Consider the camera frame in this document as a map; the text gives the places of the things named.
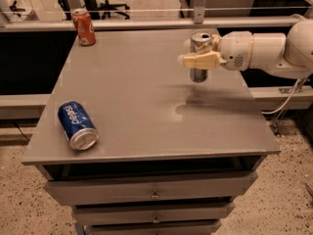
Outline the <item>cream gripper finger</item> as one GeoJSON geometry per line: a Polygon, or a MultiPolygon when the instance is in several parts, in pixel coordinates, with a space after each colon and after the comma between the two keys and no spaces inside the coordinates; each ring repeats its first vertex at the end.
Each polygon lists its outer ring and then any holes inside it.
{"type": "Polygon", "coordinates": [[[209,52],[217,49],[220,39],[217,34],[195,33],[184,42],[183,46],[191,52],[209,52]]]}
{"type": "Polygon", "coordinates": [[[180,55],[178,62],[185,68],[205,71],[217,69],[221,64],[226,63],[221,54],[215,51],[180,55]]]}

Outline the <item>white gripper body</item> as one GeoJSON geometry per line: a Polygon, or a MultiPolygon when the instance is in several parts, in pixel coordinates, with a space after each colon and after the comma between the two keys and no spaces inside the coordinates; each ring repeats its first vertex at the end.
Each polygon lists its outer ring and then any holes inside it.
{"type": "Polygon", "coordinates": [[[218,43],[220,65],[228,71],[245,71],[251,59],[253,35],[249,31],[233,31],[218,43]]]}

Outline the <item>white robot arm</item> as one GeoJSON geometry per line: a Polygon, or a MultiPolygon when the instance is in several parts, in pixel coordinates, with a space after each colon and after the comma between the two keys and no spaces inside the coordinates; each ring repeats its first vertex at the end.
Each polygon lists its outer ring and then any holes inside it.
{"type": "Polygon", "coordinates": [[[313,73],[313,20],[303,19],[288,34],[232,31],[213,34],[199,53],[180,55],[187,69],[228,71],[257,69],[271,75],[302,79],[313,73]]]}

